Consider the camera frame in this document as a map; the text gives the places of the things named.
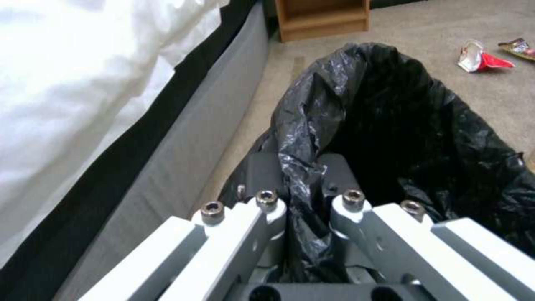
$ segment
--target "gray bed frame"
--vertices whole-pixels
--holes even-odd
[[[55,300],[80,298],[169,216],[187,217],[254,96],[267,55],[258,2]]]

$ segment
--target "candy wrapper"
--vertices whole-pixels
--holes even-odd
[[[514,41],[499,43],[498,46],[516,56],[535,61],[535,49],[531,48],[523,38]]]
[[[504,59],[497,58],[483,50],[483,44],[469,40],[461,48],[458,65],[466,72],[483,71],[489,68],[512,68],[515,65]]]

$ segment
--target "wooden cabinet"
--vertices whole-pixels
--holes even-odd
[[[282,42],[367,31],[370,0],[276,0]]]

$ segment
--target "floor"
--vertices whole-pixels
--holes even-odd
[[[272,37],[256,95],[221,158],[200,204],[217,199],[226,178],[255,139],[292,80],[315,59],[348,42],[380,42],[420,60],[431,76],[456,92],[535,170],[535,64],[497,47],[523,37],[535,47],[534,0],[429,0],[371,11],[368,32],[282,44]],[[513,62],[512,70],[468,74],[456,65],[460,47],[477,39],[487,52]]]

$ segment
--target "black plastic bag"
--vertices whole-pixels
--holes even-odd
[[[468,216],[535,255],[535,176],[423,65],[382,44],[348,44],[291,85],[250,152],[278,153],[289,188],[288,281],[344,282],[320,216],[323,153],[348,161],[377,206],[424,204],[434,221]],[[244,161],[220,200],[233,206]]]

